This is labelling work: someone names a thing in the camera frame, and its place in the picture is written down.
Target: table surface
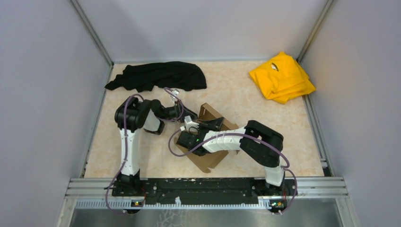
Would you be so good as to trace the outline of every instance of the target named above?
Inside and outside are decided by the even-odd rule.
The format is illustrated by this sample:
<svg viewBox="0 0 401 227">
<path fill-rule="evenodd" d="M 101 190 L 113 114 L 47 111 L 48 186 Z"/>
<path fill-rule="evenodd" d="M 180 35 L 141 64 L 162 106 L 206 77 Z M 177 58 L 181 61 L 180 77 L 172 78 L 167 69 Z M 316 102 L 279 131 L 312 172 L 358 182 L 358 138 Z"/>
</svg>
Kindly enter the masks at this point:
<svg viewBox="0 0 401 227">
<path fill-rule="evenodd" d="M 248 120 L 257 120 L 284 136 L 282 153 L 289 159 L 296 176 L 323 176 L 311 126 L 301 97 L 285 105 L 266 100 L 255 86 L 248 72 L 262 61 L 216 61 L 193 62 L 206 76 L 208 88 L 185 92 L 179 97 L 185 106 L 198 112 L 203 103 L 209 103 L 230 122 L 239 127 Z M 122 74 L 126 64 L 114 65 L 111 80 Z M 85 177 L 113 177 L 120 168 L 121 143 L 114 113 L 124 100 L 136 93 L 120 87 L 107 91 L 99 123 L 89 153 Z M 171 106 L 169 95 L 161 88 L 141 92 L 145 99 L 159 99 L 164 106 Z M 141 177 L 264 177 L 264 169 L 245 152 L 229 153 L 211 173 L 203 173 L 187 157 L 175 157 L 168 148 L 171 134 L 181 124 L 166 122 L 161 135 L 141 132 L 140 175 Z M 173 151 L 180 153 L 176 146 Z"/>
</svg>

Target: cable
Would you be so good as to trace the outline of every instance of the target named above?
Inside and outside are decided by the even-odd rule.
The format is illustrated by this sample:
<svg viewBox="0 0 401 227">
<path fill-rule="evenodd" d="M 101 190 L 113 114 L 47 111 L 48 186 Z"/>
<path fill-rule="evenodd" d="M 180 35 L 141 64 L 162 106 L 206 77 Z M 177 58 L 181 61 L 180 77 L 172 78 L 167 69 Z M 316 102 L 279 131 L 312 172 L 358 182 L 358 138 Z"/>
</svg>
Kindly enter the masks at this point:
<svg viewBox="0 0 401 227">
<path fill-rule="evenodd" d="M 173 93 L 171 93 L 171 91 L 173 91 L 171 88 L 165 87 L 165 88 L 163 88 L 163 90 L 165 92 L 167 92 L 169 95 L 171 95 L 172 97 L 174 97 L 175 99 L 178 100 L 179 105 L 181 105 L 181 113 L 180 113 L 180 115 L 178 117 L 170 119 L 170 120 L 163 119 L 163 118 L 158 118 L 158 117 L 156 117 L 156 118 L 161 120 L 161 121 L 165 121 L 165 122 L 175 122 L 175 121 L 179 120 L 182 117 L 182 115 L 184 114 L 184 104 L 181 101 L 181 99 L 179 99 L 177 96 L 175 96 L 175 95 L 173 95 Z"/>
<path fill-rule="evenodd" d="M 290 169 L 287 169 L 287 168 L 284 168 L 284 171 L 290 172 L 290 173 L 292 174 L 292 176 L 294 177 L 295 189 L 294 189 L 294 194 L 292 195 L 292 198 L 291 198 L 291 200 L 289 201 L 287 207 L 286 207 L 284 210 L 282 210 L 281 212 L 274 213 L 274 214 L 280 214 L 280 215 L 283 215 L 283 214 L 291 207 L 292 201 L 294 200 L 295 195 L 296 195 L 296 193 L 297 193 L 297 191 L 298 191 L 298 183 L 297 183 L 297 181 L 296 181 L 296 177 L 295 177 L 294 172 L 292 172 Z"/>
<path fill-rule="evenodd" d="M 256 142 L 259 142 L 259 143 L 261 143 L 261 144 L 267 146 L 268 148 L 272 149 L 272 150 L 273 150 L 274 152 L 276 152 L 280 157 L 282 157 L 282 158 L 284 159 L 284 161 L 286 162 L 287 165 L 286 165 L 286 166 L 282 166 L 282 167 L 283 167 L 283 168 L 289 168 L 289 161 L 288 161 L 287 157 L 285 157 L 285 155 L 284 155 L 283 153 L 281 153 L 279 150 L 277 150 L 277 148 L 275 148 L 274 146 L 272 146 L 272 145 L 266 143 L 265 141 L 260 140 L 260 139 L 258 139 L 258 138 L 256 138 L 256 137 L 253 137 L 253 136 L 250 136 L 250 135 L 246 135 L 246 134 L 243 134 L 243 133 L 235 133 L 235 132 L 228 132 L 228 133 L 218 134 L 218 135 L 216 135 L 216 136 L 212 136 L 212 137 L 210 137 L 209 139 L 204 140 L 204 141 L 202 141 L 201 143 L 199 143 L 198 145 L 196 145 L 196 146 L 195 146 L 194 148 L 192 148 L 190 151 L 188 151 L 188 152 L 186 152 L 186 153 L 184 153 L 184 154 L 182 154 L 182 155 L 176 154 L 176 153 L 173 152 L 173 150 L 171 150 L 170 144 L 171 144 L 171 140 L 173 139 L 174 135 L 176 135 L 176 134 L 179 133 L 180 131 L 181 131 L 181 129 L 179 129 L 179 130 L 177 130 L 176 132 L 174 132 L 174 133 L 171 135 L 170 139 L 168 140 L 168 149 L 170 150 L 170 152 L 171 152 L 174 156 L 177 156 L 177 157 L 184 157 L 184 156 L 187 156 L 188 154 L 194 152 L 196 149 L 198 149 L 198 148 L 199 148 L 200 146 L 202 146 L 203 144 L 205 144 L 205 143 L 207 143 L 207 142 L 209 142 L 209 141 L 211 141 L 211 140 L 214 140 L 214 139 L 216 139 L 216 138 L 218 138 L 218 137 L 222 137 L 222 136 L 242 136 L 242 137 L 245 137 L 245 138 L 252 139 L 252 140 L 254 140 L 254 141 L 256 141 Z"/>
<path fill-rule="evenodd" d="M 199 133 L 199 129 L 198 128 L 195 128 L 195 127 L 191 126 L 191 127 L 189 127 L 188 131 L 191 132 L 191 129 L 195 129 L 196 132 Z"/>
<path fill-rule="evenodd" d="M 117 212 L 115 212 L 115 211 L 110 207 L 110 205 L 109 205 L 108 196 L 109 196 L 110 188 L 112 187 L 112 185 L 113 185 L 115 179 L 117 179 L 118 174 L 120 174 L 120 172 L 122 171 L 122 168 L 124 168 L 124 165 L 125 165 L 125 163 L 126 163 L 126 161 L 127 161 L 127 156 L 128 156 L 127 108 L 128 108 L 128 103 L 130 102 L 130 100 L 131 100 L 133 97 L 136 97 L 136 96 L 137 96 L 137 97 L 140 97 L 140 98 L 142 99 L 142 101 L 143 101 L 143 97 L 142 97 L 140 94 L 133 94 L 133 95 L 131 95 L 131 96 L 127 99 L 127 101 L 125 102 L 125 105 L 124 105 L 124 115 L 123 115 L 124 136 L 125 136 L 125 155 L 124 155 L 124 161 L 122 162 L 120 169 L 117 171 L 117 173 L 116 173 L 115 176 L 113 177 L 112 181 L 110 182 L 110 184 L 109 184 L 109 186 L 107 187 L 107 190 L 106 190 L 106 200 L 105 200 L 105 201 L 106 201 L 106 206 L 107 206 L 107 208 L 108 208 L 113 214 L 116 214 L 116 215 L 126 215 L 126 213 L 117 213 Z"/>
<path fill-rule="evenodd" d="M 145 189 L 144 189 L 144 188 L 142 188 L 142 191 L 145 193 L 145 194 L 143 195 L 143 202 L 142 202 L 142 206 L 143 206 L 143 205 L 145 205 L 145 200 L 146 200 L 146 191 L 145 191 Z"/>
<path fill-rule="evenodd" d="M 286 188 L 284 187 L 284 189 L 283 189 L 283 201 L 285 202 L 285 201 L 287 201 L 287 191 L 286 191 Z"/>
</svg>

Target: white connector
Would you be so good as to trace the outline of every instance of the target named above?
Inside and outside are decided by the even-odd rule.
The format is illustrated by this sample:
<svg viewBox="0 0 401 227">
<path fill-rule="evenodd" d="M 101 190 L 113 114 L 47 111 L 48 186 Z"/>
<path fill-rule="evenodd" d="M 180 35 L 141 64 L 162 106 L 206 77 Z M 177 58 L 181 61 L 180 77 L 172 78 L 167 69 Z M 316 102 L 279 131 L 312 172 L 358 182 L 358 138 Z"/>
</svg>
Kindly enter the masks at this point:
<svg viewBox="0 0 401 227">
<path fill-rule="evenodd" d="M 171 91 L 171 94 L 173 94 L 175 96 L 178 96 L 179 93 L 180 92 L 177 89 L 174 89 L 173 91 Z M 175 103 L 177 101 L 177 99 L 174 98 L 174 96 L 172 96 L 172 95 L 170 95 L 170 99 L 171 99 L 171 101 L 173 101 L 173 103 Z"/>
<path fill-rule="evenodd" d="M 283 182 L 284 169 L 281 167 L 281 159 L 277 167 L 264 167 L 266 183 L 280 186 Z"/>
<path fill-rule="evenodd" d="M 197 129 L 198 126 L 199 126 L 198 123 L 192 121 L 192 118 L 190 116 L 185 116 L 184 117 L 184 122 L 185 122 L 185 128 L 187 129 L 187 131 L 189 131 L 189 129 L 191 127 L 194 127 L 194 128 Z"/>
</svg>

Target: black cloth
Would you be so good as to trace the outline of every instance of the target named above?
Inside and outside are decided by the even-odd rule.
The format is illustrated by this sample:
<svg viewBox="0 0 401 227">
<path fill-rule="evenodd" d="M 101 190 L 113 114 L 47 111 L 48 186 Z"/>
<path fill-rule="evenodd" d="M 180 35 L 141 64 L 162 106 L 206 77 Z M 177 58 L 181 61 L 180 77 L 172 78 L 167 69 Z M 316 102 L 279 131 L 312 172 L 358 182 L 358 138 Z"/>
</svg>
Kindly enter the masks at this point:
<svg viewBox="0 0 401 227">
<path fill-rule="evenodd" d="M 205 89 L 206 78 L 197 65 L 181 61 L 127 65 L 122 74 L 117 75 L 105 88 L 114 90 L 124 87 L 126 90 L 142 92 L 151 91 L 154 85 L 191 91 Z"/>
</svg>

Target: metal frame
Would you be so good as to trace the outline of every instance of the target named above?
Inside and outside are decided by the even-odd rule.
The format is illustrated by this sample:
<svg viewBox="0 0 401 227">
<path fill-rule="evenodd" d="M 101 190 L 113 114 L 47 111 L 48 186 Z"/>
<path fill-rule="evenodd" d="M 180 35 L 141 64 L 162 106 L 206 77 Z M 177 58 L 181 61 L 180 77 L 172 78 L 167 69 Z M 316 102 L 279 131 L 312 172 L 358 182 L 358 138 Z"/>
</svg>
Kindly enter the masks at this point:
<svg viewBox="0 0 401 227">
<path fill-rule="evenodd" d="M 324 20 L 327 17 L 330 9 L 333 7 L 334 3 L 337 0 L 328 0 L 326 5 L 324 6 L 322 13 L 320 14 L 316 24 L 311 31 L 304 47 L 302 48 L 297 61 L 299 63 L 305 57 L 305 54 L 309 50 L 311 44 L 316 38 L 318 32 L 320 31 Z M 72 6 L 78 13 L 85 29 L 88 31 L 90 36 L 92 37 L 95 45 L 98 50 L 104 57 L 105 61 L 110 66 L 109 77 L 112 73 L 113 69 L 113 61 L 111 60 L 107 50 L 103 46 L 100 41 L 98 35 L 96 34 L 94 28 L 92 27 L 89 19 L 87 18 L 84 10 L 81 5 L 78 3 L 78 0 L 70 0 Z M 99 108 L 98 118 L 100 116 L 102 104 L 105 98 L 105 93 L 102 98 L 101 107 Z M 319 121 L 316 115 L 316 111 L 314 109 L 312 100 L 310 96 L 304 96 L 304 104 L 306 107 L 306 111 L 308 114 L 309 122 L 311 124 L 311 128 L 314 134 L 314 139 L 321 157 L 323 170 L 328 169 L 328 173 L 325 172 L 325 175 L 332 175 L 334 173 L 330 158 L 327 154 L 327 148 L 324 142 L 324 138 L 322 135 L 322 130 L 319 125 Z M 92 144 L 93 136 L 96 131 L 98 118 L 96 120 L 92 137 L 89 141 L 89 147 Z M 297 177 L 298 181 L 298 193 L 296 199 L 329 199 L 335 198 L 339 215 L 343 226 L 346 227 L 358 227 L 359 223 L 355 216 L 354 210 L 352 208 L 351 201 L 349 199 L 348 191 L 342 177 Z M 62 206 L 62 210 L 60 212 L 59 221 L 57 226 L 59 227 L 68 227 L 70 226 L 71 219 L 73 217 L 74 209 L 105 209 L 105 187 L 109 185 L 111 182 L 111 178 L 94 178 L 94 179 L 83 179 L 83 178 L 74 178 L 71 179 L 68 189 L 66 191 L 66 195 L 64 198 L 64 203 Z M 112 197 L 110 196 L 110 205 L 114 209 L 132 209 L 130 206 L 130 202 L 132 200 L 140 200 L 144 199 L 144 197 Z M 167 204 L 167 205 L 144 205 L 142 209 L 265 209 L 266 203 L 265 200 L 268 199 L 277 199 L 275 196 L 259 196 L 259 204 L 248 204 L 248 205 L 209 205 L 209 206 L 197 206 L 192 207 L 190 205 L 182 205 L 180 203 L 176 204 Z"/>
<path fill-rule="evenodd" d="M 87 18 L 86 14 L 85 14 L 84 10 L 82 9 L 81 5 L 79 4 L 78 0 L 70 0 L 70 3 L 72 4 L 75 11 L 78 13 L 78 16 L 81 19 L 83 26 L 88 31 L 90 37 L 92 38 L 92 40 L 95 43 L 98 50 L 100 51 L 101 55 L 104 57 L 107 64 L 109 64 L 109 66 L 112 67 L 114 65 L 114 62 L 111 60 L 108 52 L 106 51 L 105 46 L 103 46 L 102 42 L 100 41 L 99 37 L 97 36 L 94 28 L 92 27 L 89 19 Z"/>
</svg>

